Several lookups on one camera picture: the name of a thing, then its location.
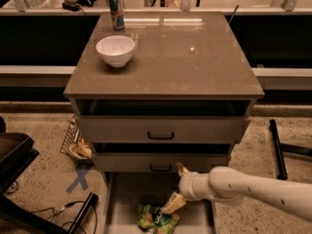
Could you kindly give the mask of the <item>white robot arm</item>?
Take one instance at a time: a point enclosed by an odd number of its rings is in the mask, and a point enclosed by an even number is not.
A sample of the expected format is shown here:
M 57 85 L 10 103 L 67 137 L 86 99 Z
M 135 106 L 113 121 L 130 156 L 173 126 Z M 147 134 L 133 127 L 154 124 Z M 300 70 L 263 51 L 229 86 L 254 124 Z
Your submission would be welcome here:
M 191 201 L 236 204 L 244 197 L 250 197 L 305 220 L 312 220 L 311 184 L 246 175 L 228 167 L 215 167 L 206 174 L 190 172 L 181 163 L 177 167 L 179 192 L 174 192 L 162 208 L 164 214 L 171 214 Z

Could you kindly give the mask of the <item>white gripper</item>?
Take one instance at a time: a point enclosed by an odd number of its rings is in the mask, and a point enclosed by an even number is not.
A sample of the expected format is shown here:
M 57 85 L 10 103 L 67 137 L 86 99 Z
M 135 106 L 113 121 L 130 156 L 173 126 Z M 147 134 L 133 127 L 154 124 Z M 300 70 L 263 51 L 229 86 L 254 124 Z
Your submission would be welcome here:
M 210 187 L 208 174 L 189 172 L 180 162 L 176 163 L 178 175 L 181 177 L 179 182 L 179 192 L 174 192 L 169 201 L 162 208 L 163 214 L 172 214 L 181 209 L 187 201 L 212 200 L 214 191 Z

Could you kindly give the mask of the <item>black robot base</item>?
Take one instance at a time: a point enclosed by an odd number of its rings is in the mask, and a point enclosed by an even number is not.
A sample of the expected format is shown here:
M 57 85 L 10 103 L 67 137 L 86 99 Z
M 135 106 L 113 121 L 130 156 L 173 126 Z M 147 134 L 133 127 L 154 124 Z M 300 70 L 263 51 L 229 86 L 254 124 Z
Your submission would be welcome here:
M 63 228 L 17 206 L 4 193 L 39 155 L 26 134 L 7 133 L 0 117 L 0 211 L 30 225 L 43 234 L 67 234 Z

